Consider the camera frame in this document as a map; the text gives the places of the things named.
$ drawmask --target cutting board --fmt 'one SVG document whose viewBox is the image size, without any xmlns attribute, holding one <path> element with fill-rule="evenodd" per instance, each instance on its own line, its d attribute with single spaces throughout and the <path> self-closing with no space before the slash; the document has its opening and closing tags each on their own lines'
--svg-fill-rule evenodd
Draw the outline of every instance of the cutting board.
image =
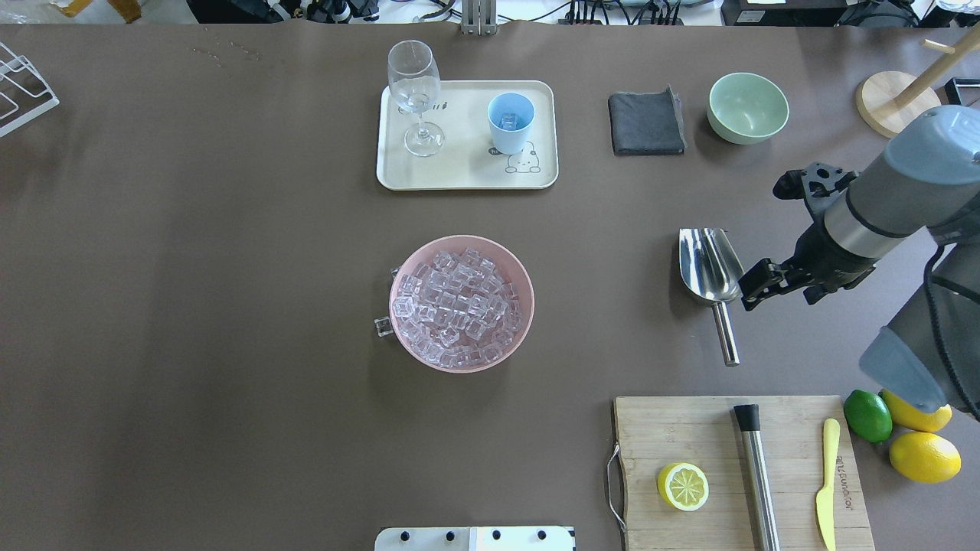
<svg viewBox="0 0 980 551">
<path fill-rule="evenodd" d="M 732 414 L 759 404 L 762 449 L 784 550 L 825 549 L 814 497 L 823 484 L 823 421 L 841 423 L 834 480 L 837 549 L 874 549 L 851 435 L 840 396 L 642 396 L 615 399 L 623 477 L 626 551 L 758 549 L 752 487 L 742 436 Z M 692 513 L 667 505 L 657 473 L 685 461 L 708 477 L 708 502 Z"/>
</svg>

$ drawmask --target wine glass stem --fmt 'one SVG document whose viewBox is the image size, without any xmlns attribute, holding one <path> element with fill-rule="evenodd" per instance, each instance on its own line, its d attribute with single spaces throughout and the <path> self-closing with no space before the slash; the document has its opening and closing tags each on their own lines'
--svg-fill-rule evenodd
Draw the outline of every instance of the wine glass stem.
<svg viewBox="0 0 980 551">
<path fill-rule="evenodd" d="M 428 128 L 426 128 L 425 124 L 422 122 L 422 113 L 425 112 L 422 111 L 418 113 L 418 139 L 426 140 L 428 139 Z"/>
</svg>

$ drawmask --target wine glass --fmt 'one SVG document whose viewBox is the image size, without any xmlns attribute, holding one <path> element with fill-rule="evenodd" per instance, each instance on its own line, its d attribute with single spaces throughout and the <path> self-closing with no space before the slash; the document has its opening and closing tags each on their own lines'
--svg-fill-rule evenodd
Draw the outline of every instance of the wine glass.
<svg viewBox="0 0 980 551">
<path fill-rule="evenodd" d="M 406 113 L 418 115 L 418 123 L 405 132 L 405 147 L 413 155 L 428 157 L 442 147 L 442 128 L 422 120 L 422 114 L 439 99 L 439 68 L 432 49 L 418 40 L 403 40 L 388 52 L 388 87 L 395 103 Z"/>
</svg>

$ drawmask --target bowl of ice cubes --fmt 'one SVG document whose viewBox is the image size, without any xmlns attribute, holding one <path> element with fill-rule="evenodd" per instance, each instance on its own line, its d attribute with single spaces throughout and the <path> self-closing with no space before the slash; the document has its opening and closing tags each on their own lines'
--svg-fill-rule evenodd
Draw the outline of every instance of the bowl of ice cubes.
<svg viewBox="0 0 980 551">
<path fill-rule="evenodd" d="M 513 354 L 534 316 L 534 288 L 511 251 L 476 235 L 436 239 L 399 268 L 388 299 L 405 349 L 443 372 L 492 368 Z"/>
</svg>

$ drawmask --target cartoon bear print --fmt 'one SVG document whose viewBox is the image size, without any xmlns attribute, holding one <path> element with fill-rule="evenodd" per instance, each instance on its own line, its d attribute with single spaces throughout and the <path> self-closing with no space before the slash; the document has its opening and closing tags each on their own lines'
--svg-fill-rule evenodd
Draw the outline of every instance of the cartoon bear print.
<svg viewBox="0 0 980 551">
<path fill-rule="evenodd" d="M 490 155 L 503 155 L 496 147 L 490 148 Z M 538 152 L 534 149 L 532 142 L 527 142 L 524 149 L 519 153 L 508 155 L 507 168 L 504 169 L 509 175 L 529 174 L 541 172 L 541 160 L 538 159 Z"/>
</svg>

